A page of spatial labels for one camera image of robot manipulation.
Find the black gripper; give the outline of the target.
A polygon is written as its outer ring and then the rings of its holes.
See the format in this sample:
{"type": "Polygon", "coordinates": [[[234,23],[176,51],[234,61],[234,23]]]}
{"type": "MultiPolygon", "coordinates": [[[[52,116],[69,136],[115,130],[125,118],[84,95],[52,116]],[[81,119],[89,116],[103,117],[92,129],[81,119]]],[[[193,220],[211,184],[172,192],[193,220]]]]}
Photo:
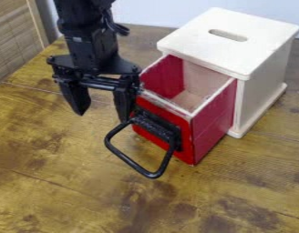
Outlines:
{"type": "Polygon", "coordinates": [[[69,28],[61,30],[69,54],[50,56],[48,64],[62,96],[76,114],[90,105],[89,88],[113,91],[119,120],[127,122],[140,94],[141,69],[119,54],[117,35],[127,28],[69,28]]]}

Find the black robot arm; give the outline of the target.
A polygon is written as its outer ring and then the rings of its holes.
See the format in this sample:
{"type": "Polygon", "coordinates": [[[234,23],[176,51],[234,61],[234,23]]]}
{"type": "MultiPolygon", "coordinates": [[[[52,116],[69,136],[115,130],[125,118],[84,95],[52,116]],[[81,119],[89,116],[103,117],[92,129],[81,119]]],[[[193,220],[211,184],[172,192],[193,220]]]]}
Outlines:
{"type": "Polygon", "coordinates": [[[53,79],[76,114],[84,115],[90,88],[113,93],[116,113],[125,122],[133,111],[140,91],[137,65],[120,57],[116,38],[129,29],[113,21],[115,0],[53,0],[57,26],[69,53],[48,58],[53,79]]]}

